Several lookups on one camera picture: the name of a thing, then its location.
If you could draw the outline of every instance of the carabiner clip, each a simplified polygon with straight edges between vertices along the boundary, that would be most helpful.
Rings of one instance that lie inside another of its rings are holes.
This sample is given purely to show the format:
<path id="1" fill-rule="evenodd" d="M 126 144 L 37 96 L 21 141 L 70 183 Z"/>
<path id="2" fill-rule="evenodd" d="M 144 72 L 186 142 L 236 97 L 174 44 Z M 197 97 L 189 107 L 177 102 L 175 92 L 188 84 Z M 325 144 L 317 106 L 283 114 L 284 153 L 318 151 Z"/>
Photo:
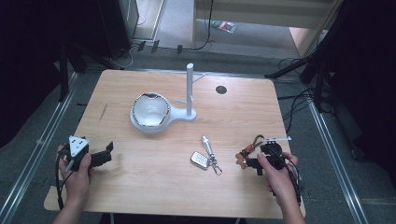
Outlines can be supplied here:
<path id="1" fill-rule="evenodd" d="M 212 167 L 215 170 L 216 175 L 221 175 L 222 174 L 222 170 L 221 168 L 218 166 L 217 163 L 212 163 Z"/>

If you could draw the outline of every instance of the wooden tabletop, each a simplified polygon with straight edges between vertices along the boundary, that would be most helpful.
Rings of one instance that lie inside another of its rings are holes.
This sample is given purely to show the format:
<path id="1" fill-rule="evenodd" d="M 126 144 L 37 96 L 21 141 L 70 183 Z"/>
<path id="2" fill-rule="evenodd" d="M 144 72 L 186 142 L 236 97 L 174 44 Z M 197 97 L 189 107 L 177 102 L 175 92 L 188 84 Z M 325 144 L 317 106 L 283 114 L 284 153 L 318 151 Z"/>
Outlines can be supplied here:
<path id="1" fill-rule="evenodd" d="M 185 107 L 176 99 L 185 100 L 186 79 L 185 74 L 103 72 L 75 136 L 90 140 L 91 153 L 104 150 L 111 141 L 114 150 L 112 161 L 95 168 L 86 211 L 282 218 L 264 177 L 235 164 L 235 154 L 257 134 L 286 137 L 271 80 L 205 76 L 193 84 L 195 121 L 176 121 L 155 134 L 142 133 L 132 124 L 134 100 L 145 92 L 157 92 L 172 105 Z M 227 92 L 217 93 L 218 86 Z M 204 171 L 191 164 L 194 151 L 207 156 L 203 135 L 213 147 L 222 175 L 212 167 Z M 279 144 L 290 151 L 288 142 Z M 55 188 L 49 190 L 44 205 L 59 209 Z"/>

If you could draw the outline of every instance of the gray carpet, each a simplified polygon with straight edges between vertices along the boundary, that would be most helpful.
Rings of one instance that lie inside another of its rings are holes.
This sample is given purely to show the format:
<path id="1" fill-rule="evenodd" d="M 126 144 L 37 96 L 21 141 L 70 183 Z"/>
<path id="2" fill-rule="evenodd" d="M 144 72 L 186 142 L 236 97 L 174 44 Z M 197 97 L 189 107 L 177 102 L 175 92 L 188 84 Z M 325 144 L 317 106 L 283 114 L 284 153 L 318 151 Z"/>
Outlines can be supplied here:
<path id="1" fill-rule="evenodd" d="M 177 55 L 175 51 L 160 49 L 151 54 L 149 49 L 134 52 L 134 64 L 129 69 L 185 70 L 187 63 L 194 63 L 196 71 L 233 73 L 238 77 L 263 78 L 263 74 L 278 69 L 279 59 L 239 56 L 209 52 L 188 51 Z M 84 104 L 90 100 L 94 86 L 104 70 L 100 64 L 87 60 L 89 69 L 79 75 L 76 91 L 53 136 L 48 150 L 27 189 L 12 223 L 48 223 L 57 212 L 46 211 L 44 199 L 53 182 L 56 148 L 64 143 L 78 126 L 84 112 Z M 303 86 L 295 80 L 296 74 L 276 81 L 278 96 L 296 95 Z M 59 88 L 48 96 L 33 116 L 26 122 L 18 136 L 0 149 L 0 202 L 4 203 L 10 188 L 30 157 L 36 140 L 44 131 L 50 115 L 57 105 Z M 282 114 L 290 111 L 291 100 L 279 101 Z M 372 223 L 396 223 L 394 215 L 396 190 L 390 185 L 387 174 L 374 163 L 360 163 L 351 159 L 347 141 L 332 115 L 325 115 L 334 134 L 339 153 L 345 161 L 354 185 L 362 198 L 367 217 Z M 300 158 L 299 170 L 303 178 L 303 197 L 307 223 L 354 223 L 343 191 L 332 168 L 329 156 L 321 140 L 318 128 L 309 108 L 293 116 L 289 132 L 290 148 Z M 101 214 L 84 213 L 80 223 L 99 223 Z M 282 223 L 273 219 L 248 219 L 248 223 Z"/>

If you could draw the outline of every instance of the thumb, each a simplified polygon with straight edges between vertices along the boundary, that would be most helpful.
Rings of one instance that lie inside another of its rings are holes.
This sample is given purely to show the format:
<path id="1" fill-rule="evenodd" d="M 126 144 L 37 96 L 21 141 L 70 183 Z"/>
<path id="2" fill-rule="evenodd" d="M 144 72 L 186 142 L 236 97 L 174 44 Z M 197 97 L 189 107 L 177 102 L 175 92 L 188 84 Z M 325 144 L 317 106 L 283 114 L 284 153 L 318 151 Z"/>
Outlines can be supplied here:
<path id="1" fill-rule="evenodd" d="M 83 169 L 84 171 L 88 171 L 88 168 L 91 165 L 91 154 L 86 153 L 82 158 L 81 163 L 79 164 L 79 169 Z"/>
<path id="2" fill-rule="evenodd" d="M 265 156 L 261 153 L 257 154 L 257 160 L 262 165 L 262 168 L 265 170 L 265 172 L 272 172 L 273 170 L 275 170 L 270 162 L 268 162 L 267 158 L 265 158 Z"/>

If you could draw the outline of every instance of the white stick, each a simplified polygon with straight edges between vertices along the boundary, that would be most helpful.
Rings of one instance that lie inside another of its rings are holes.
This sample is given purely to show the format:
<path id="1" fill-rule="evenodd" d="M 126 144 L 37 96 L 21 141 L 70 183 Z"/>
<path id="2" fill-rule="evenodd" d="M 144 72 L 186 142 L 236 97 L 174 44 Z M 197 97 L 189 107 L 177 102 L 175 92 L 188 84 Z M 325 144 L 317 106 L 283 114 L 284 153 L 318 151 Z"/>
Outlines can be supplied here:
<path id="1" fill-rule="evenodd" d="M 187 116 L 191 115 L 192 109 L 192 75 L 194 73 L 194 64 L 187 64 Z"/>

